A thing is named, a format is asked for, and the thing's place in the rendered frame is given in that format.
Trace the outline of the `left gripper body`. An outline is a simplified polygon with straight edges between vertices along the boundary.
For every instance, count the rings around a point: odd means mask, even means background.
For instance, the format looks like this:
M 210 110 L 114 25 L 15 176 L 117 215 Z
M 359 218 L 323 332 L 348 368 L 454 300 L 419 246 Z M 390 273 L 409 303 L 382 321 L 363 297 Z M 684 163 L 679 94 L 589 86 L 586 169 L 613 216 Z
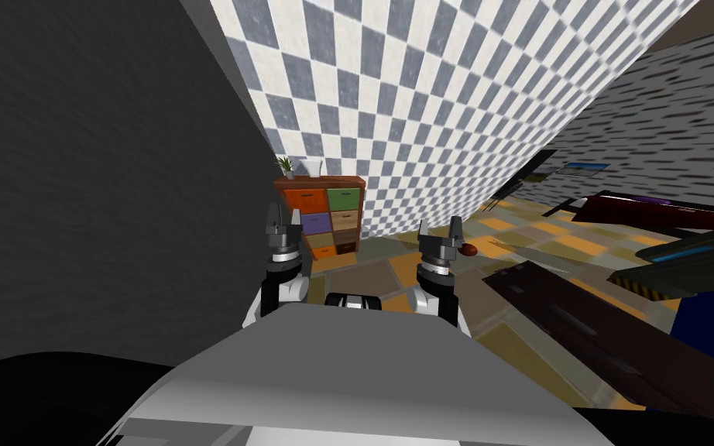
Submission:
M 266 235 L 268 237 L 268 247 L 273 251 L 298 250 L 302 241 L 303 226 L 288 225 L 267 225 Z

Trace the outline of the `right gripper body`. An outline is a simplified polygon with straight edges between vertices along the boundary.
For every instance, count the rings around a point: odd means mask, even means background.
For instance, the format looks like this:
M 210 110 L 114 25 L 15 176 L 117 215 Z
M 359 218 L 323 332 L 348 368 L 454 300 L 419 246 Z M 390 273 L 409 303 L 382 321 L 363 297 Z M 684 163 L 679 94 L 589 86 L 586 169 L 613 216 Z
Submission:
M 462 247 L 460 238 L 444 238 L 433 235 L 419 235 L 419 251 L 427 263 L 443 263 L 456 260 Z

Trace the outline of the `wooden cabinet with coloured drawers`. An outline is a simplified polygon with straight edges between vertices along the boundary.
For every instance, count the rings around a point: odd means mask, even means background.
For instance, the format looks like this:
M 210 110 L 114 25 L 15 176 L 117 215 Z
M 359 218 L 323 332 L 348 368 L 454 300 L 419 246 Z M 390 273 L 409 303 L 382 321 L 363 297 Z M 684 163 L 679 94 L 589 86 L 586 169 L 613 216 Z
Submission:
M 287 209 L 300 216 L 302 241 L 312 259 L 358 252 L 366 182 L 358 176 L 332 176 L 322 158 L 302 159 L 302 172 L 290 170 L 273 182 Z

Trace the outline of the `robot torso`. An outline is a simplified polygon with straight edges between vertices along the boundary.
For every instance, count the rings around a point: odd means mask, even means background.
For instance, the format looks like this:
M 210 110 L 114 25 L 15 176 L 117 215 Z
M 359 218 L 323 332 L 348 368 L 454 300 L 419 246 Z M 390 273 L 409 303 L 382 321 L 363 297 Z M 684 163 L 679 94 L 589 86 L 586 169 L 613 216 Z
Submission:
M 288 304 L 158 379 L 108 435 L 145 446 L 613 446 L 431 315 Z

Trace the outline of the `long dark brown table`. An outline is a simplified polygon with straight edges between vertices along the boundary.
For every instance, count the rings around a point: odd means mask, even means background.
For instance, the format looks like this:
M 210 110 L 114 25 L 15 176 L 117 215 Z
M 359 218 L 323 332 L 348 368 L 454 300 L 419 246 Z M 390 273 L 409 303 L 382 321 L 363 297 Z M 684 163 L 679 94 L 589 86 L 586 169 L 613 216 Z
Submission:
M 714 419 L 714 359 L 526 261 L 483 282 L 632 404 Z

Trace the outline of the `dark red sofa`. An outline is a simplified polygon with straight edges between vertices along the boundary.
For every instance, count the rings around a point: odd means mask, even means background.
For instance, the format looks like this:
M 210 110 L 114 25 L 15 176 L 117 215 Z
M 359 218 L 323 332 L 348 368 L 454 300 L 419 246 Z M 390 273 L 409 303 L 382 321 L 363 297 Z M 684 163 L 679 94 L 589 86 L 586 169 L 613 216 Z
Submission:
M 714 207 L 654 197 L 592 195 L 572 204 L 577 222 L 625 225 L 651 232 L 714 230 Z

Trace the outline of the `dark cabinet with blue stripe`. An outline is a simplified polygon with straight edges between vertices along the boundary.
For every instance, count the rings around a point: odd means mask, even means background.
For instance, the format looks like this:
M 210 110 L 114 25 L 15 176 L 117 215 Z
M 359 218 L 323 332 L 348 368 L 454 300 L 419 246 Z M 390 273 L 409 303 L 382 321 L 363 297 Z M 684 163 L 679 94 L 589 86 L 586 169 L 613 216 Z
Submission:
M 608 281 L 652 300 L 678 300 L 714 292 L 714 231 L 642 249 L 644 266 L 617 270 Z

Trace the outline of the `blue picture on wall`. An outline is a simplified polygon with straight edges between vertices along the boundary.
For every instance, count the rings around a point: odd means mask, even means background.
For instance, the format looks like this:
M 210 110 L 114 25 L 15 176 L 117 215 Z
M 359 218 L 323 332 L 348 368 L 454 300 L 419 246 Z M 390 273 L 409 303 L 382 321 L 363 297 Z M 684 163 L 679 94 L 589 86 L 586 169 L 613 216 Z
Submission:
M 556 171 L 562 176 L 592 177 L 609 166 L 608 163 L 567 163 Z

